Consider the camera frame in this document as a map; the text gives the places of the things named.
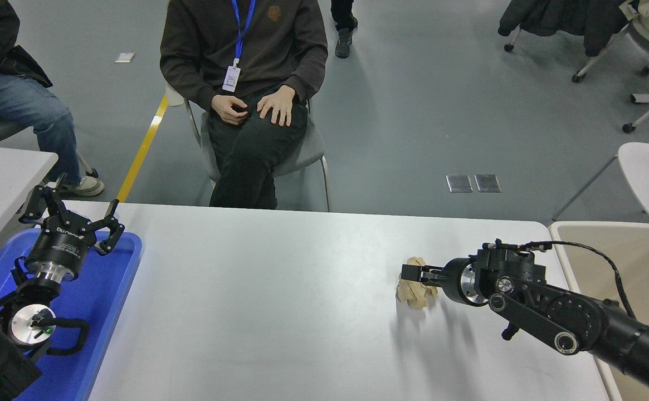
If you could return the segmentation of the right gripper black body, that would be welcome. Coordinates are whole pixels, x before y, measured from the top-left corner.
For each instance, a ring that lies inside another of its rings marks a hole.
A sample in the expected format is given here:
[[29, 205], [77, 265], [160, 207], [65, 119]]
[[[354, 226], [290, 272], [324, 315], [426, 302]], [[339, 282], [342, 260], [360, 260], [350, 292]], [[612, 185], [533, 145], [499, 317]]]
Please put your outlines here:
[[472, 262], [459, 257], [448, 262], [442, 269], [442, 289], [454, 302], [472, 304]]

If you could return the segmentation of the person's right hand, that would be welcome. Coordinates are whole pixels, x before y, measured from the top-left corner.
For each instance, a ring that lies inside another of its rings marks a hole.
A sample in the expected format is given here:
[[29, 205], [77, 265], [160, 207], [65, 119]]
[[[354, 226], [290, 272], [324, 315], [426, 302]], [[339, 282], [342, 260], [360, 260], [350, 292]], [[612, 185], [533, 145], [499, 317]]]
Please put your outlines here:
[[248, 116], [247, 104], [235, 96], [215, 95], [211, 101], [214, 111], [225, 124], [242, 125]]

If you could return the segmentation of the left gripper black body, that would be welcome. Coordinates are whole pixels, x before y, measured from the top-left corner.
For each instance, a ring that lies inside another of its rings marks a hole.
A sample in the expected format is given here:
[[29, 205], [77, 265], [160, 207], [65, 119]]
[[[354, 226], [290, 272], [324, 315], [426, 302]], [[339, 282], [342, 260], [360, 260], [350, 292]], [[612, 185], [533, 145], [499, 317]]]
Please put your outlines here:
[[80, 273], [89, 249], [96, 243], [93, 232], [75, 232], [58, 225], [47, 226], [37, 236], [36, 243], [26, 257], [25, 267], [31, 273], [47, 262], [65, 267], [70, 273]]

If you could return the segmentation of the person's left hand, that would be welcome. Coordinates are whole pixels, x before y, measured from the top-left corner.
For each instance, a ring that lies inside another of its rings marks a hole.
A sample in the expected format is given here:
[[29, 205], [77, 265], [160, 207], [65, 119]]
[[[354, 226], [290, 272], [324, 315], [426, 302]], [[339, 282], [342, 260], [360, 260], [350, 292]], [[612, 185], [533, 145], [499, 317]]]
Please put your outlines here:
[[290, 86], [283, 85], [273, 94], [264, 96], [256, 105], [260, 119], [270, 117], [272, 124], [290, 126], [292, 122], [292, 107], [296, 91]]

